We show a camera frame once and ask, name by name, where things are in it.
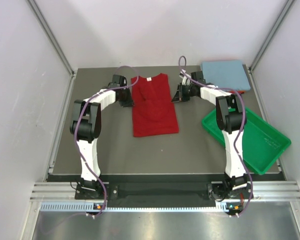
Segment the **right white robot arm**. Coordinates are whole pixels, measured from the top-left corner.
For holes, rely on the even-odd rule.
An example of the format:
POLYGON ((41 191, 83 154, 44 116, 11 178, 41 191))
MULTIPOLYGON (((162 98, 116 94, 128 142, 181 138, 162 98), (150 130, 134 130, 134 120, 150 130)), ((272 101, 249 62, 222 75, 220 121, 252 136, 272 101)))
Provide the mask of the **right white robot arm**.
POLYGON ((227 197, 235 198, 248 185, 247 170, 243 163, 242 141, 247 121, 243 99, 232 90, 206 83, 200 71, 188 74, 181 70, 179 77, 182 81, 177 85, 173 103, 199 97, 215 106, 216 124, 222 132, 226 152, 223 192, 227 197))

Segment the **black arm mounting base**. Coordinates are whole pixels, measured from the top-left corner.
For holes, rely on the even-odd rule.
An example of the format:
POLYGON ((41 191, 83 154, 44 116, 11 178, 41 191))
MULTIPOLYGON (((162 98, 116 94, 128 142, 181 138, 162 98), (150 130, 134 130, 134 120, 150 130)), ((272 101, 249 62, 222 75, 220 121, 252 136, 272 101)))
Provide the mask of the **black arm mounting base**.
POLYGON ((214 207, 252 196, 248 177, 224 174, 104 174, 103 183, 77 180, 75 199, 107 200, 109 208, 214 207))

